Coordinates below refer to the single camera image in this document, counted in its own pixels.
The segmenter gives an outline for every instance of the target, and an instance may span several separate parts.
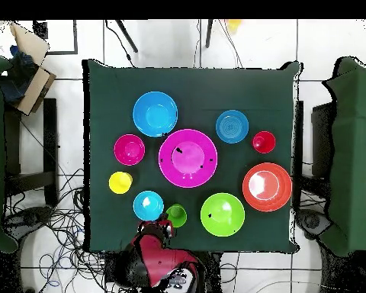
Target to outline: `green bowl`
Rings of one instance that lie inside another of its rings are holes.
[[[216,193],[206,199],[201,209],[201,221],[214,236],[228,237],[236,233],[244,223],[242,203],[229,193]]]

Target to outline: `pink bowl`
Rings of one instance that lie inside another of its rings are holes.
[[[114,155],[119,163],[127,166],[135,165],[143,159],[145,145],[136,135],[123,135],[115,142]]]
[[[161,145],[159,166],[172,184],[194,188],[207,182],[216,171],[217,150],[200,131],[178,130]]]

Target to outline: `blue object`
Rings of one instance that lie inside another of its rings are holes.
[[[248,133],[248,119],[240,111],[225,111],[217,119],[216,132],[225,143],[238,143]]]
[[[164,210],[164,203],[157,193],[142,191],[134,198],[133,209],[142,221],[155,221]]]
[[[151,137],[169,133],[178,121],[178,107],[169,95],[147,92],[133,108],[133,120],[138,130]]]

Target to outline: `yellow object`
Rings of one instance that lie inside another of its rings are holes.
[[[129,191],[133,178],[129,173],[115,172],[108,180],[108,186],[113,193],[122,195]]]
[[[228,19],[228,31],[231,33],[237,32],[237,27],[241,24],[242,19]]]

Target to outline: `cardboard box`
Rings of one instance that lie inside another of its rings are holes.
[[[56,76],[40,67],[49,50],[49,44],[45,40],[16,23],[11,24],[11,32],[15,37],[19,50],[30,55],[34,63],[39,66],[24,94],[24,98],[15,106],[18,110],[29,115],[30,112],[35,112],[40,107]]]

